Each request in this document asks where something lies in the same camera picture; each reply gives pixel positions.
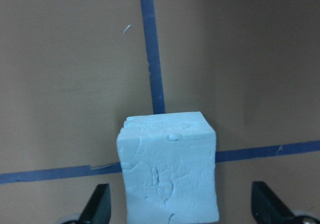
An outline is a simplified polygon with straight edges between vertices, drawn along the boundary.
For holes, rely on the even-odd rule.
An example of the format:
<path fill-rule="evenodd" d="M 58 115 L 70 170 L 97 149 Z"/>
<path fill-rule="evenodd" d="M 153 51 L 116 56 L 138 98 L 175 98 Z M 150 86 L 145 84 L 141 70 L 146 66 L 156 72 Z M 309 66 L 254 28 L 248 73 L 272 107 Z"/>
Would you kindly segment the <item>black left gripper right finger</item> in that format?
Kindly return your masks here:
<path fill-rule="evenodd" d="M 251 185 L 251 214 L 257 224 L 293 224 L 295 215 L 263 181 Z"/>

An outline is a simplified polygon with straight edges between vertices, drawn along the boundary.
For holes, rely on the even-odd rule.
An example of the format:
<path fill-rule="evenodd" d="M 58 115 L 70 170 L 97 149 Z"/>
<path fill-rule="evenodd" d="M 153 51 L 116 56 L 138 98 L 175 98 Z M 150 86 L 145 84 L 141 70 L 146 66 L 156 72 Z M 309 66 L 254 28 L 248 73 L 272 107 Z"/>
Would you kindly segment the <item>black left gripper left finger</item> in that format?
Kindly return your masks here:
<path fill-rule="evenodd" d="M 111 191 L 108 183 L 98 184 L 82 211 L 80 224 L 108 224 L 111 219 Z"/>

